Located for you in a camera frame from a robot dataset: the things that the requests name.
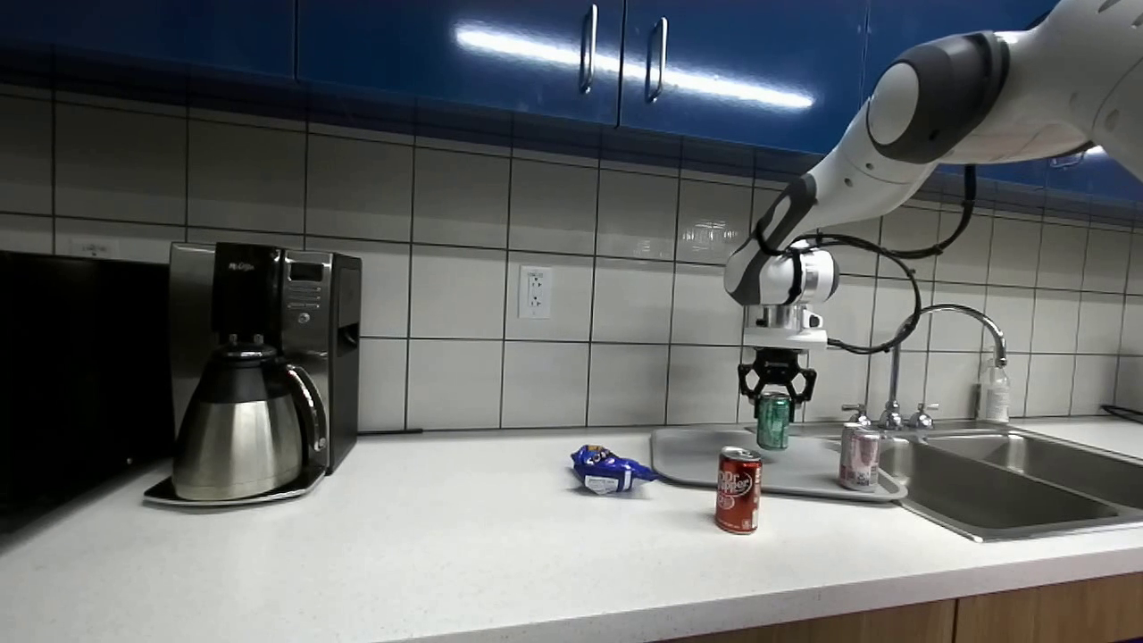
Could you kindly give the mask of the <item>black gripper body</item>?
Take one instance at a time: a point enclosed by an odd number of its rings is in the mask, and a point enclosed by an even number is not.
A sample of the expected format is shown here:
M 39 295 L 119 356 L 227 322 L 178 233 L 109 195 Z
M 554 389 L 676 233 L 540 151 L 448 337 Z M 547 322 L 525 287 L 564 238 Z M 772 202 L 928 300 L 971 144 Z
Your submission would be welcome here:
M 757 397 L 766 389 L 781 389 L 789 401 L 797 397 L 797 372 L 802 368 L 797 351 L 757 351 L 748 365 L 762 374 Z

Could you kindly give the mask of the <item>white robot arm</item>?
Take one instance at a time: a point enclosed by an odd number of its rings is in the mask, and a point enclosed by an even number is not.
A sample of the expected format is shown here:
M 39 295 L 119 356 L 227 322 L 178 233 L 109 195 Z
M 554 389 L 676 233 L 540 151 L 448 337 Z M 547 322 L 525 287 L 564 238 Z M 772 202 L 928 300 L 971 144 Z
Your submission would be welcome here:
M 1143 176 L 1143 0 L 1057 0 L 1020 32 L 958 32 L 903 51 L 843 138 L 792 177 L 723 265 L 748 312 L 740 394 L 784 415 L 813 394 L 801 365 L 827 346 L 831 224 L 891 215 L 940 163 L 1020 163 L 1100 146 Z

